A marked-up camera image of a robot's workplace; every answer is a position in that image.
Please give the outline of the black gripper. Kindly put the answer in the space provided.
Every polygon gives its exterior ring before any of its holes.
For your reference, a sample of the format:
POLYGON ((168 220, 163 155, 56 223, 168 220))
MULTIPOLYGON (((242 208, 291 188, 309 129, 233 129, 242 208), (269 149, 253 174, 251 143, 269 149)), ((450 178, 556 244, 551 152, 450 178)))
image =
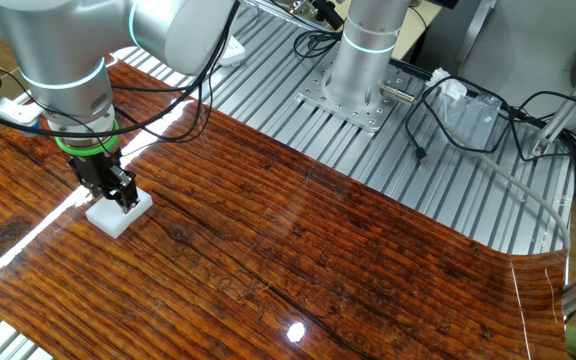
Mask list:
POLYGON ((127 214, 139 203, 139 197, 135 174, 120 168, 120 155, 119 150, 110 154, 72 155, 68 165, 93 198, 114 200, 127 214))

